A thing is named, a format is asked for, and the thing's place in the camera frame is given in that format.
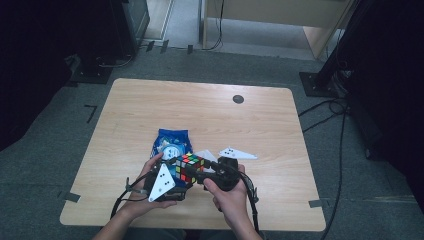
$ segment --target rubik's cube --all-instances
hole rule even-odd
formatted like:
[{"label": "rubik's cube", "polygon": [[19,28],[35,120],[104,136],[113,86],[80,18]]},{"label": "rubik's cube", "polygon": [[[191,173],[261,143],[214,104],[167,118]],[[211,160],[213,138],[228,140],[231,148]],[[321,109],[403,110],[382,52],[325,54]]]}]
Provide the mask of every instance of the rubik's cube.
[{"label": "rubik's cube", "polygon": [[185,182],[194,183],[196,179],[193,177],[188,177],[186,175],[186,166],[190,165],[196,169],[196,171],[203,172],[203,165],[205,164],[205,160],[202,157],[193,155],[191,153],[187,153],[185,155],[177,157],[176,160],[176,171],[175,176]]}]

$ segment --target person's left hand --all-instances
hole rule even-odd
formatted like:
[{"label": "person's left hand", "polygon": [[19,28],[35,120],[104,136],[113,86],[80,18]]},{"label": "person's left hand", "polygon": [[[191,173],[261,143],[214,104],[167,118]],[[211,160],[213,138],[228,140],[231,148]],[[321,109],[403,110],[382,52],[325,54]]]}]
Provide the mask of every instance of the person's left hand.
[{"label": "person's left hand", "polygon": [[[140,175],[137,177],[137,179],[144,174],[148,173],[152,167],[156,164],[158,160],[160,160],[163,156],[163,153],[159,153],[156,156],[152,157],[150,160],[148,160],[145,164],[143,169],[141,170]],[[144,186],[144,180],[141,180],[139,183],[137,183],[134,186],[134,189],[143,189]],[[145,194],[140,194],[137,192],[131,192],[131,195],[128,199],[130,200],[139,200],[146,198],[147,196]],[[154,208],[167,208],[169,206],[177,205],[176,201],[164,201],[164,202],[149,202],[147,199],[143,201],[126,201],[126,203],[121,207],[119,211],[125,212],[125,214],[131,218],[132,220],[146,214],[148,211],[154,209]]]}]

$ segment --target hand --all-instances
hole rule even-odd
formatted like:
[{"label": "hand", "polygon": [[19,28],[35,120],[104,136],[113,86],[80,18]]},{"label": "hand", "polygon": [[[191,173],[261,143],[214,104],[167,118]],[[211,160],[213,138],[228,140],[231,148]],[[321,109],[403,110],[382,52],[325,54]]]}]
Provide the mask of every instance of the hand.
[{"label": "hand", "polygon": [[[241,164],[239,171],[245,172]],[[213,202],[216,208],[224,213],[225,221],[238,239],[262,239],[250,222],[246,207],[247,189],[241,179],[228,192],[222,191],[211,179],[205,179],[203,184],[214,196]]]},{"label": "hand", "polygon": [[[143,170],[138,177],[141,177],[148,173],[150,169],[155,165],[156,161],[162,158],[163,153],[160,153],[152,157],[149,161],[144,164]],[[143,189],[144,179],[137,183],[135,189]],[[132,192],[128,199],[139,200],[145,198],[145,194],[139,194]],[[131,202],[127,201],[121,209],[115,214],[115,216],[106,224],[104,228],[94,237],[94,239],[108,240],[108,239],[122,239],[130,226],[131,222],[146,214],[148,211],[154,208],[167,208],[172,205],[176,205],[176,201],[165,201],[165,202],[149,202],[146,200]]]},{"label": "hand", "polygon": [[[156,156],[152,157],[150,160],[148,160],[145,164],[143,169],[141,170],[140,175],[137,177],[140,178],[141,176],[148,173],[153,166],[156,164],[158,160],[160,160],[163,156],[163,153],[159,153]],[[134,186],[134,189],[143,189],[144,186],[144,180],[141,180],[139,183],[137,183]],[[146,198],[147,196],[145,194],[139,194],[137,192],[132,192],[128,199],[130,200],[139,200]],[[130,217],[132,220],[136,219],[137,217],[140,217],[144,214],[146,214],[148,211],[154,209],[154,208],[167,208],[169,206],[176,205],[176,201],[164,201],[164,202],[149,202],[147,199],[143,201],[138,202],[132,202],[127,201],[122,208],[119,211],[124,211],[128,217]]]}]

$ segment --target table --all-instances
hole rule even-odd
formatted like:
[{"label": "table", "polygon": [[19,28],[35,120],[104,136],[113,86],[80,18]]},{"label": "table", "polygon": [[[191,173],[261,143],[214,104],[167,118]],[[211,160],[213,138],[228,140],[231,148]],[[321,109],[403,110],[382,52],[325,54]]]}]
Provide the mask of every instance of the table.
[{"label": "table", "polygon": [[[207,19],[220,17],[222,1],[205,0],[203,48],[207,48]],[[223,18],[303,26],[312,53],[319,58],[335,31],[348,20],[353,3],[354,0],[230,0],[224,2]]]},{"label": "table", "polygon": [[[244,102],[233,102],[241,95]],[[65,225],[103,226],[127,177],[134,181],[149,158],[158,129],[188,129],[194,151],[216,157],[228,146],[256,154],[239,160],[258,188],[261,230],[321,231],[325,220],[289,89],[117,79],[94,130],[60,216]],[[202,185],[177,206],[154,209],[135,227],[227,229]]]}]

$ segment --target gray carpet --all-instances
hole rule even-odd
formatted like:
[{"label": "gray carpet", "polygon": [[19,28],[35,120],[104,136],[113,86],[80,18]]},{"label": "gray carpet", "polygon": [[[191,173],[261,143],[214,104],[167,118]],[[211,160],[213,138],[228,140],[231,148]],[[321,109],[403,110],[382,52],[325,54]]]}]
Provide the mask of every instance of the gray carpet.
[{"label": "gray carpet", "polygon": [[[308,98],[299,71],[318,72],[322,63],[275,57],[160,49],[140,54],[116,68],[106,85],[63,87],[17,143],[0,152],[0,239],[90,239],[98,227],[63,226],[59,216],[114,79],[257,85],[290,88],[298,111],[320,98]],[[93,119],[87,123],[96,105]],[[327,106],[302,116],[302,128],[331,115]],[[328,221],[338,187],[338,144],[342,117],[305,133],[320,198]],[[405,178],[384,161],[365,158],[353,119],[346,118],[343,186],[326,239],[423,239],[424,216]],[[131,229],[128,239],[138,230]],[[320,239],[322,233],[267,232],[270,239]]]}]

